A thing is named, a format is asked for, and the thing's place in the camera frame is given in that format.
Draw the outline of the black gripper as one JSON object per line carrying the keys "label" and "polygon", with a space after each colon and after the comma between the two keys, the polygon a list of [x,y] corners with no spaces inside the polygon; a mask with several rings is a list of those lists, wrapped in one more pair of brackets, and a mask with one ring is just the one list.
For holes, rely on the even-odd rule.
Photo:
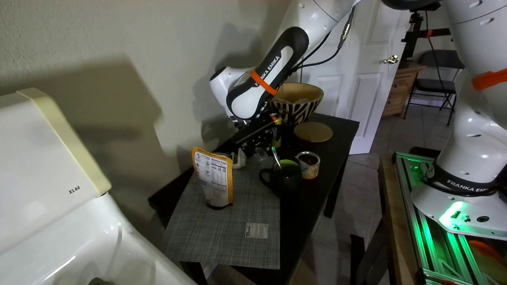
{"label": "black gripper", "polygon": [[256,147],[267,147],[272,144],[280,125],[280,116],[277,113],[267,113],[232,135],[232,149],[240,149],[243,154],[251,155]]}

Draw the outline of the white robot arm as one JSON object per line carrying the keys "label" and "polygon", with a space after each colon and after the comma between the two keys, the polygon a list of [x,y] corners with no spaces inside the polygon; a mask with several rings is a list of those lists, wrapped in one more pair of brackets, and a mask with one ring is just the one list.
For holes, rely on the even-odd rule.
{"label": "white robot arm", "polygon": [[[264,59],[250,68],[224,67],[208,79],[226,116],[250,124],[296,65],[361,0],[292,0]],[[411,204],[449,233],[505,239],[507,201],[494,185],[507,165],[507,0],[381,0],[391,10],[443,6],[457,75],[452,133],[422,168]]]}

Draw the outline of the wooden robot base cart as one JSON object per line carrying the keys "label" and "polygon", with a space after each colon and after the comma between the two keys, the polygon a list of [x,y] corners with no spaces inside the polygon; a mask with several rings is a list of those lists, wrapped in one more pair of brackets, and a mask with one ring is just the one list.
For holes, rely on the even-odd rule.
{"label": "wooden robot base cart", "polygon": [[395,279],[414,285],[505,285],[505,238],[494,231],[468,233],[473,223],[490,222],[489,214],[468,212],[464,201],[451,196],[437,217],[413,206],[422,170],[430,163],[429,157],[403,152],[380,163]]}

